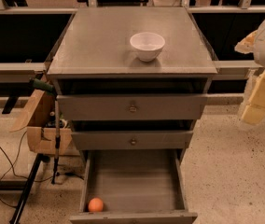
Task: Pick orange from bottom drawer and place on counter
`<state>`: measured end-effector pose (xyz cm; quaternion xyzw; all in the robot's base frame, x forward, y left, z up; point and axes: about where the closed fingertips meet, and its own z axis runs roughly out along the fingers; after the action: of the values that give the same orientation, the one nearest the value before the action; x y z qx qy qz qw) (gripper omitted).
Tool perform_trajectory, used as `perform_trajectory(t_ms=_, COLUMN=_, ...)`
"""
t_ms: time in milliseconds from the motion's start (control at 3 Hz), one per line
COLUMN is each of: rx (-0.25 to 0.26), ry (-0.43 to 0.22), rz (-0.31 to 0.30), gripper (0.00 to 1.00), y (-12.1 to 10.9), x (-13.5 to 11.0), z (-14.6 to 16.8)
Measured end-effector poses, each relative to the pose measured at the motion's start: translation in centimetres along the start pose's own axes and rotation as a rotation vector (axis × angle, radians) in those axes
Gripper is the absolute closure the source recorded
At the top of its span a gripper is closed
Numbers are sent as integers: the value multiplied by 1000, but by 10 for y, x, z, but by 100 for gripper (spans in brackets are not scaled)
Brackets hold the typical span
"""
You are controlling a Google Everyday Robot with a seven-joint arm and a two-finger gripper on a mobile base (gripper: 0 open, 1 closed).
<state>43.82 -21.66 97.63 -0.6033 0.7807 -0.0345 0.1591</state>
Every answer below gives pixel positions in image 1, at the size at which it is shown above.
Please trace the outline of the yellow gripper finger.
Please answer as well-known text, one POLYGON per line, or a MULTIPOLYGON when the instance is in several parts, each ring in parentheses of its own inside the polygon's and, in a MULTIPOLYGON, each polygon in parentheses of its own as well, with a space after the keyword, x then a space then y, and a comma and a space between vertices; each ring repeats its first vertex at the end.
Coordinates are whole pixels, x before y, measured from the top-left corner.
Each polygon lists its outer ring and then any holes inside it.
POLYGON ((241 120, 255 125, 265 118, 265 72, 256 81, 255 87, 245 104, 241 120))
POLYGON ((243 38, 240 42, 236 44, 234 50, 242 54, 253 53, 256 35, 257 31, 253 31, 252 33, 247 35, 245 38, 243 38))

